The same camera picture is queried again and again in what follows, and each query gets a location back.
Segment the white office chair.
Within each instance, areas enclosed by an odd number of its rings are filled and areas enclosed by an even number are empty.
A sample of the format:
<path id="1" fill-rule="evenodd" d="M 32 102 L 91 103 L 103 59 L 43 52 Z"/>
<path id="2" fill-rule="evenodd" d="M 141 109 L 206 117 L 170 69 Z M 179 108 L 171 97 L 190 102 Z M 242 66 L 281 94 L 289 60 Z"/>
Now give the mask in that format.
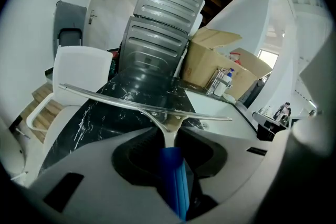
<path id="1" fill-rule="evenodd" d="M 87 46 L 66 46 L 57 49 L 53 66 L 53 93 L 49 94 L 28 116 L 26 123 L 32 130 L 45 132 L 44 153 L 48 154 L 63 128 L 88 100 L 59 87 L 70 84 L 92 92 L 97 92 L 107 81 L 113 54 L 98 48 Z M 33 120 L 51 99 L 64 108 L 52 121 L 50 127 L 40 129 L 33 126 Z"/>

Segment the grey washing machine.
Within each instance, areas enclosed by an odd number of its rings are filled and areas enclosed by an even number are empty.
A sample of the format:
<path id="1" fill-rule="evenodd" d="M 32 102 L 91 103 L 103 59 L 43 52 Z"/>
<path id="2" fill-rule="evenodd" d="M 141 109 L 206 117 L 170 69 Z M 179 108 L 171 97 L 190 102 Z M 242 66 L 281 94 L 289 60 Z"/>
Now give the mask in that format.
<path id="1" fill-rule="evenodd" d="M 140 67 L 166 76 L 174 75 L 188 43 L 188 34 L 141 17 L 130 17 L 119 53 L 121 72 Z"/>

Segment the open cardboard box with flaps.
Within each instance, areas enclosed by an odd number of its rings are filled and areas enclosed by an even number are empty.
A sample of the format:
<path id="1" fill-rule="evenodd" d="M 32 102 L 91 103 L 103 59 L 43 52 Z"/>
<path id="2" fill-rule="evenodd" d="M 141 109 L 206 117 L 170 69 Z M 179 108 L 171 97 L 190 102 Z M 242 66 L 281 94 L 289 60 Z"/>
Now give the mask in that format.
<path id="1" fill-rule="evenodd" d="M 260 78 L 270 74 L 272 68 L 257 56 L 242 48 L 237 48 L 231 54 L 239 54 L 240 65 L 233 67 L 232 87 L 227 90 L 235 100 L 240 99 L 245 92 Z"/>

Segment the white door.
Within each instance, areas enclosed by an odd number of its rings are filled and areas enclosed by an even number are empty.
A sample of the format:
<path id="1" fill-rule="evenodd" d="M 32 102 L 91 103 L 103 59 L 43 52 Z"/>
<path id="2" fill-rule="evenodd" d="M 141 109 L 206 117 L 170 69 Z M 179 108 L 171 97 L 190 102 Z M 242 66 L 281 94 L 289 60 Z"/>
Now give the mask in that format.
<path id="1" fill-rule="evenodd" d="M 90 0 L 83 30 L 83 45 L 101 50 L 116 49 L 121 37 L 119 33 L 119 19 L 117 5 L 119 0 Z M 97 15 L 92 24 L 88 24 L 91 10 Z"/>

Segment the white counter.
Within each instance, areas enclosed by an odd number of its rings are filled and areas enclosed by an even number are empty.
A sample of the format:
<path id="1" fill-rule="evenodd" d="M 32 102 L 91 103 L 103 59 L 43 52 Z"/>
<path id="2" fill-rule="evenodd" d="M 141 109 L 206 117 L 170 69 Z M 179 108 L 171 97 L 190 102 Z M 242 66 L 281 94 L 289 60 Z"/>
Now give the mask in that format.
<path id="1" fill-rule="evenodd" d="M 269 124 L 272 124 L 272 125 L 275 125 L 275 126 L 278 126 L 280 128 L 283 128 L 283 129 L 288 129 L 287 126 L 281 124 L 280 122 L 278 121 L 275 121 L 273 118 L 270 118 L 269 116 L 267 115 L 264 115 L 264 114 L 261 114 L 259 112 L 253 112 L 252 113 L 252 118 L 261 126 L 265 127 L 265 123 L 269 123 Z"/>

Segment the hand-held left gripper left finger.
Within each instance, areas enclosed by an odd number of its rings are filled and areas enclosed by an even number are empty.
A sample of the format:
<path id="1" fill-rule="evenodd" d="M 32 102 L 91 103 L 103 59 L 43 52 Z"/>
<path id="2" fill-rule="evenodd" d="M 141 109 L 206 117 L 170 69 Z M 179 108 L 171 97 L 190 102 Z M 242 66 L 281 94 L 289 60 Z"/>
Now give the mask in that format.
<path id="1" fill-rule="evenodd" d="M 113 168 L 120 144 L 151 128 L 86 144 L 30 185 L 35 203 L 57 224 L 180 224 L 154 187 L 135 186 Z"/>

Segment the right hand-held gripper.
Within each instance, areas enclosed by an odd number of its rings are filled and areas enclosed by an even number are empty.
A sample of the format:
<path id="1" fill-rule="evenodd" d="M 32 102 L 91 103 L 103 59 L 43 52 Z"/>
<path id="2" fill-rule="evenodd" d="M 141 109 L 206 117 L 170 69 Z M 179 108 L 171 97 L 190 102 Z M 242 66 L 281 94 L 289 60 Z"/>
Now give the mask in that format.
<path id="1" fill-rule="evenodd" d="M 336 193 L 336 30 L 300 77 L 317 105 L 316 114 L 290 129 L 272 189 Z"/>

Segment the white soap pump bottle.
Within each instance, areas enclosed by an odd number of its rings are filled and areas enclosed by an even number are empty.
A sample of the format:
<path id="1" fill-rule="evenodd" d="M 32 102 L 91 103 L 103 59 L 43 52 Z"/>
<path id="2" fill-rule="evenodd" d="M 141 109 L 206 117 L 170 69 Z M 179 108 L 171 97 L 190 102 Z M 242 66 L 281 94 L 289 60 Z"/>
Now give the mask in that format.
<path id="1" fill-rule="evenodd" d="M 226 89 L 230 89 L 232 87 L 232 76 L 235 70 L 230 68 L 229 72 L 223 75 L 222 78 L 219 78 L 219 84 L 217 85 L 214 94 L 218 97 L 222 96 Z"/>

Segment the metal squeegee with blue handle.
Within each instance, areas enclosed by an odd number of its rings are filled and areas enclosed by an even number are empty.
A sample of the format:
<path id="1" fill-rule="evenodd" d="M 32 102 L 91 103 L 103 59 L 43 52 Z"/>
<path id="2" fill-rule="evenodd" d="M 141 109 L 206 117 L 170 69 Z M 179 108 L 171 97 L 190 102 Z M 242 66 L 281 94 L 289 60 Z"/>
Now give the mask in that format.
<path id="1" fill-rule="evenodd" d="M 159 150 L 155 173 L 147 172 L 140 168 L 138 164 L 134 164 L 128 158 L 122 157 L 121 154 L 127 151 L 124 146 L 120 150 L 113 152 L 113 167 L 124 179 L 133 185 L 158 187 L 162 198 L 169 207 L 181 220 L 185 220 L 190 206 L 190 198 L 188 196 L 184 157 L 181 149 L 174 145 L 178 131 L 183 121 L 188 118 L 209 121 L 231 121 L 231 118 L 166 109 L 121 100 L 70 84 L 59 84 L 59 88 L 90 100 L 123 109 L 139 111 L 159 128 L 161 137 L 164 139 L 164 147 Z"/>

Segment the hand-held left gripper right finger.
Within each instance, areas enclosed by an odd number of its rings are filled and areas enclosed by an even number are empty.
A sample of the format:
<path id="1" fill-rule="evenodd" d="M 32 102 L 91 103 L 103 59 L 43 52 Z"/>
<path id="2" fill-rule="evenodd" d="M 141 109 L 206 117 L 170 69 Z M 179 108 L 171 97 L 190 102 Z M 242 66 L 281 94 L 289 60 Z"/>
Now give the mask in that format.
<path id="1" fill-rule="evenodd" d="M 238 191 L 259 167 L 270 143 L 182 127 L 175 146 L 184 157 L 190 203 L 186 220 L 192 220 Z"/>

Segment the white soap dish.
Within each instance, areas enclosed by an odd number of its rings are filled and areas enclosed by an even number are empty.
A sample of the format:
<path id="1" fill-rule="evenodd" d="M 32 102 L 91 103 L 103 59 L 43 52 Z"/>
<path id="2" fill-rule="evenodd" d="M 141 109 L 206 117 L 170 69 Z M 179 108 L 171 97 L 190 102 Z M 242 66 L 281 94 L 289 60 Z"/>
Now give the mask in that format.
<path id="1" fill-rule="evenodd" d="M 235 104 L 236 103 L 236 99 L 233 97 L 233 96 L 231 96 L 231 95 L 229 95 L 229 94 L 223 94 L 222 95 L 222 97 L 226 100 L 226 101 L 228 101 L 228 102 L 231 102 L 231 103 L 233 103 L 233 104 Z"/>

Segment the large open cardboard box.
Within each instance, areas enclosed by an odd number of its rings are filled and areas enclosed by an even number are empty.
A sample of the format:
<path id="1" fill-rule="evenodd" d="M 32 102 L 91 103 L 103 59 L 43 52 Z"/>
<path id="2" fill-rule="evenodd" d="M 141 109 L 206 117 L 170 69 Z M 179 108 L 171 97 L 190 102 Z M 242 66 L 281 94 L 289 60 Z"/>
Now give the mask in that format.
<path id="1" fill-rule="evenodd" d="M 223 67 L 226 58 L 217 48 L 233 44 L 242 37 L 239 34 L 202 27 L 188 45 L 181 78 L 197 86 L 205 87 L 217 67 Z"/>

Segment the black marble table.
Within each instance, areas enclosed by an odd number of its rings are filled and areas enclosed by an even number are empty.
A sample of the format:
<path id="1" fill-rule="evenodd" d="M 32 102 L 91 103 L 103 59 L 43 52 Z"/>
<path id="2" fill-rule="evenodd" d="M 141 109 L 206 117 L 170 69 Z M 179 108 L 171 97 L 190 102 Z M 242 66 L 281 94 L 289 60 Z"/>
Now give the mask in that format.
<path id="1" fill-rule="evenodd" d="M 186 95 L 186 90 L 228 103 L 223 98 L 206 95 L 206 90 L 195 84 L 136 67 L 119 72 L 99 89 L 98 93 L 126 101 L 195 112 Z M 151 120 L 139 111 L 88 100 L 56 138 L 39 172 L 43 173 L 53 164 L 86 144 L 153 125 Z M 204 130 L 201 122 L 196 119 L 186 119 L 182 125 Z"/>

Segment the dark grey folded chair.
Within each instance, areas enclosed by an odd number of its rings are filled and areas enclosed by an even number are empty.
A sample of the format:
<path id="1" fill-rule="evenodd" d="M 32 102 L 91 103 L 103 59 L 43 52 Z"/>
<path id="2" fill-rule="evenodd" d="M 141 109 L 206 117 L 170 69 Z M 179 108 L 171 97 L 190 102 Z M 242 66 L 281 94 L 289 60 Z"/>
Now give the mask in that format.
<path id="1" fill-rule="evenodd" d="M 54 54 L 59 46 L 82 46 L 86 13 L 86 7 L 64 1 L 56 3 L 52 36 Z"/>

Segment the wooden steps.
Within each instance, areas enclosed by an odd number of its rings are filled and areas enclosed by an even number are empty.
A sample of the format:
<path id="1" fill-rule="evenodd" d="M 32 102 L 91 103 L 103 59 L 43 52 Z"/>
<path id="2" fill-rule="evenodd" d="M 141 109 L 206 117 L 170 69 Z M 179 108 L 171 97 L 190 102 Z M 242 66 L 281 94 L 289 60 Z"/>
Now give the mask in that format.
<path id="1" fill-rule="evenodd" d="M 27 107 L 25 107 L 20 114 L 25 123 L 28 116 L 34 111 L 34 109 L 37 108 L 38 105 L 51 93 L 53 93 L 53 87 L 52 84 L 48 82 L 40 86 L 32 93 L 32 102 Z M 63 108 L 64 107 L 60 103 L 51 99 L 33 120 L 33 126 L 47 130 L 50 127 L 52 121 Z"/>

